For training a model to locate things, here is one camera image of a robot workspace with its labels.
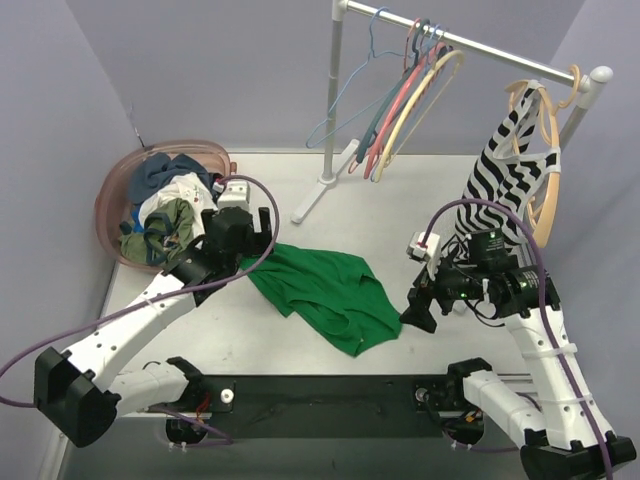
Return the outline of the green tank top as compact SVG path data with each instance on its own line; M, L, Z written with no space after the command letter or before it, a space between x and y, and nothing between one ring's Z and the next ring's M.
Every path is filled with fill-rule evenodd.
M298 314L351 357L401 333L399 312L359 256L278 243L248 278L282 316Z

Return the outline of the cream yellow hanger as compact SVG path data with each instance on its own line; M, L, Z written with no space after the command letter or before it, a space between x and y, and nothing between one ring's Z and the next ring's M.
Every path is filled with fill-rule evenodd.
M390 166L463 66L465 54L461 50L450 48L451 50L431 67L417 89L412 92L406 108L392 130L382 153L379 169L371 182L378 183L382 179L384 170Z

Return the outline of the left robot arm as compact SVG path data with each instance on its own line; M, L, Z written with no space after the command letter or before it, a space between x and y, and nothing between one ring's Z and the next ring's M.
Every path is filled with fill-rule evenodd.
M175 257L135 301L101 328L64 351L38 355L34 405L79 448L101 438L115 420L157 404L190 411L201 403L202 375L174 357L134 373L124 367L175 320L242 276L246 258L263 260L273 249L278 215L261 207L205 214L205 233Z

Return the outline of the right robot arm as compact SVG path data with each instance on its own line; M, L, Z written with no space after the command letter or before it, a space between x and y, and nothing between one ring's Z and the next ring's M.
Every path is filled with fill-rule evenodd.
M412 236L407 254L423 268L400 320L432 333L433 303L443 314L458 301L491 304L520 351L537 401L512 391L481 358L449 366L446 401L455 409L476 407L498 425L518 447L530 479L603 479L634 461L633 441L614 432L586 385L551 278L520 265L498 229L466 240L468 257L458 261L439 235Z

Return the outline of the striped black white tank top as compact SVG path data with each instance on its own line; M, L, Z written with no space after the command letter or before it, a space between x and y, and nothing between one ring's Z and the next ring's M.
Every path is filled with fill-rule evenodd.
M528 225L536 245L548 244L555 220L561 148L552 102L536 80L508 86L509 113L477 157L462 196L497 203Z

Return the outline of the pink hanger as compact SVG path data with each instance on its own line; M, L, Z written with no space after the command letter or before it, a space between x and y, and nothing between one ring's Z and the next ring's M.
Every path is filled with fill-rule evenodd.
M412 36L413 34L411 33L410 28L406 40L411 40ZM378 125L379 130L377 139L366 153L363 162L360 164L364 165L363 178L365 180L374 181L376 171L379 169L384 148L386 147L392 130L398 123L398 118L406 108L412 92L417 89L418 84L429 73L431 67L451 50L451 48L442 41L434 41L433 34L431 34L429 39L426 41L426 46L423 46L424 42L424 36L418 38L417 45L421 47L422 53L419 64L414 72L409 76L406 83L401 87L398 95L391 102L389 110L382 115L381 121ZM348 173L354 173L359 166L355 166L354 157L349 164Z

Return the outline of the teal hanger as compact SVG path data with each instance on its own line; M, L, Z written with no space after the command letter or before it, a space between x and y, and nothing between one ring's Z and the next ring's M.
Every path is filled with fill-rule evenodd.
M365 131L355 156L355 166L359 166L363 162L366 153L373 146L375 140L377 139L379 130L378 125L381 121L382 115L389 110L391 102L395 99L401 87L406 83L406 81L409 79L409 76L418 66L420 58L422 56L421 47L417 45L418 38L423 37L424 28L430 26L431 21L428 18L423 18L419 19L411 27L411 33L413 34L413 36L411 37L411 40L406 40L405 42L406 49L403 60L403 72L400 80L383 97L383 100L378 107L377 112L374 114L367 130Z

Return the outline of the pile of clothes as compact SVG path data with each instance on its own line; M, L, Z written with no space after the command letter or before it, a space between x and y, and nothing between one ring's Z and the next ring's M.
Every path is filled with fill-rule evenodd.
M129 218L119 225L124 259L161 268L204 234L202 212L217 209L223 174L193 157L158 152L137 166L127 185Z

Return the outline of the pink laundry basket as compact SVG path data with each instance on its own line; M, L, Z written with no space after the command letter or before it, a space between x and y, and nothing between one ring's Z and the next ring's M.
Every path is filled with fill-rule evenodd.
M113 260L146 273L157 273L159 269L129 261L121 255L119 226L130 217L132 211L132 203L127 196L131 175L149 156L159 152L166 153L171 158L178 154L186 154L209 172L224 176L237 172L237 164L221 145L212 141L194 139L160 142L141 147L116 163L105 177L94 203L96 235L103 250Z

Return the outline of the white clothes rack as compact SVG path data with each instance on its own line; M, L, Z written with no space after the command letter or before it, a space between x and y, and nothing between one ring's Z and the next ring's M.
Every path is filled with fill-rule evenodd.
M313 210L324 194L334 188L338 178L348 165L348 161L355 154L359 141L353 139L337 155L338 165L333 165L335 134L339 131L336 125L336 109L339 98L339 69L342 49L342 34L344 17L349 12L354 12L372 20L386 22L398 27L408 28L413 22L407 18L396 15L385 8L374 8L357 1L333 1L331 3L331 50L328 74L328 94L326 118L318 126L325 129L325 134L319 139L324 146L323 169L310 193L302 200L293 211L290 220L294 224L301 224ZM442 29L426 26L424 31L434 32L437 37L446 43L459 47L465 52L473 52L491 60L516 67L536 77L541 77L565 86L577 88L580 93L577 102L560 134L560 144L566 146L586 116L589 109L596 103L603 90L612 80L614 73L608 66L598 66L590 73L576 76L566 73L551 66L539 63L525 57L508 53L506 51L467 39L453 33L447 33Z

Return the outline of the aluminium rail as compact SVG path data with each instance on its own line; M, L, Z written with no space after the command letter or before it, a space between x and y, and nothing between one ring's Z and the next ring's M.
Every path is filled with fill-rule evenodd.
M525 393L531 396L538 395L538 389L529 374L498 373L497 376L516 393Z

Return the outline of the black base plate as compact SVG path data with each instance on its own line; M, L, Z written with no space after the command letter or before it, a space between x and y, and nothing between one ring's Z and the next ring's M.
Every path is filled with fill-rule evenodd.
M205 375L166 409L166 433L188 444L248 439L415 439L474 444L480 410L445 375Z

